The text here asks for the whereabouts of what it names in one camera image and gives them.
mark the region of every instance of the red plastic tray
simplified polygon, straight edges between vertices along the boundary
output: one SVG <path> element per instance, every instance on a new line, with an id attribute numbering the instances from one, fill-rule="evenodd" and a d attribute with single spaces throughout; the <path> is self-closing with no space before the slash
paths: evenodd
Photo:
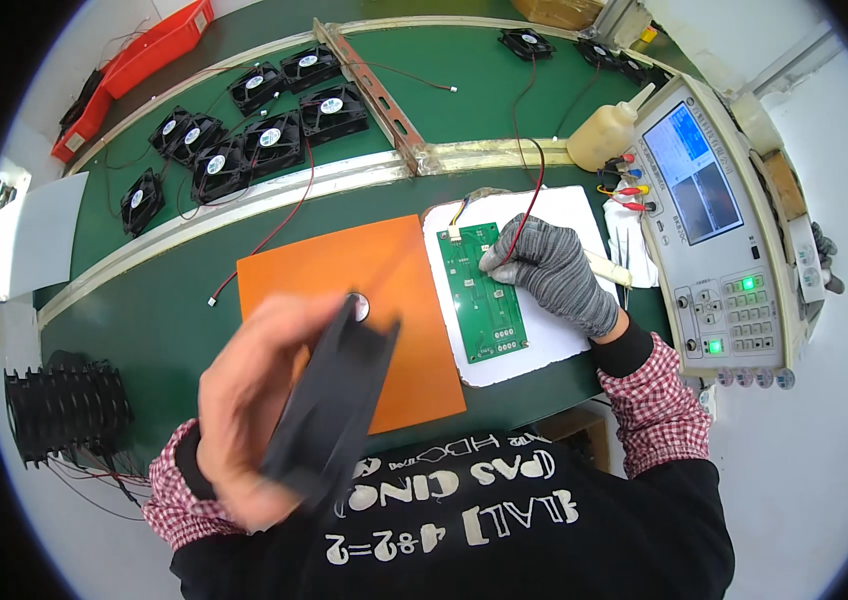
<path id="1" fill-rule="evenodd" d="M 111 96 L 120 98 L 157 70 L 190 52 L 213 20 L 211 0 L 184 6 L 115 57 L 101 85 Z"/>

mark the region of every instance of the hand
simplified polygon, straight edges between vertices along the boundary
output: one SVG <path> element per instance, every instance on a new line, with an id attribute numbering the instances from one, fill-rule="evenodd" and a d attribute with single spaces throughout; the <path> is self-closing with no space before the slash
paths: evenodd
<path id="1" fill-rule="evenodd" d="M 343 294 L 267 298 L 201 375 L 197 465 L 246 529 L 266 529 L 300 504 L 258 468 L 290 394 L 295 359 L 343 302 Z"/>
<path id="2" fill-rule="evenodd" d="M 598 285 L 573 229 L 527 217 L 510 260 L 501 264 L 523 218 L 519 214 L 501 229 L 497 242 L 480 258 L 480 270 L 497 282 L 526 287 L 540 306 L 599 343 L 619 329 L 620 314 L 626 329 L 626 313 Z"/>

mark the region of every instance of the sleeve cuff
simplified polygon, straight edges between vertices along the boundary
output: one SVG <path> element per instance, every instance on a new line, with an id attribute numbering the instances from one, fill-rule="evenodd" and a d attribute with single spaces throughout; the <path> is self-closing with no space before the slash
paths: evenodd
<path id="1" fill-rule="evenodd" d="M 197 466 L 197 445 L 200 443 L 200 424 L 190 427 L 190 431 L 177 443 L 174 453 L 174 462 L 184 475 L 184 482 L 190 488 L 190 492 L 198 500 L 216 500 L 214 486 L 204 477 Z"/>
<path id="2" fill-rule="evenodd" d="M 621 337 L 610 343 L 591 343 L 591 350 L 598 367 L 611 378 L 620 379 L 633 374 L 646 363 L 654 350 L 654 341 L 631 318 Z"/>

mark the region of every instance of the orange mat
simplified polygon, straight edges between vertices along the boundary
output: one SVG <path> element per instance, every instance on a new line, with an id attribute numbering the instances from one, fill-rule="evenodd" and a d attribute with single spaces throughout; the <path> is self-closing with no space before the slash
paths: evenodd
<path id="1" fill-rule="evenodd" d="M 424 234 L 416 216 L 372 222 L 238 260 L 243 318 L 278 292 L 356 290 L 370 303 L 369 325 L 401 334 L 369 433 L 440 419 L 466 409 L 437 303 Z"/>

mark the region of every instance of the person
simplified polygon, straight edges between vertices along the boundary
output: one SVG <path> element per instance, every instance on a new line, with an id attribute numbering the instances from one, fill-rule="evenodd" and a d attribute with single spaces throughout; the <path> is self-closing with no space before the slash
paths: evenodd
<path id="1" fill-rule="evenodd" d="M 331 518 L 295 510 L 299 498 L 257 467 L 295 357 L 342 295 L 273 296 L 202 374 L 199 420 L 150 466 L 143 513 L 174 551 L 185 598 L 723 595 L 734 554 L 710 419 L 676 353 L 598 286 L 573 230 L 529 217 L 501 264 L 521 216 L 479 268 L 594 342 L 628 479 L 532 433 L 480 431 L 363 459 Z"/>

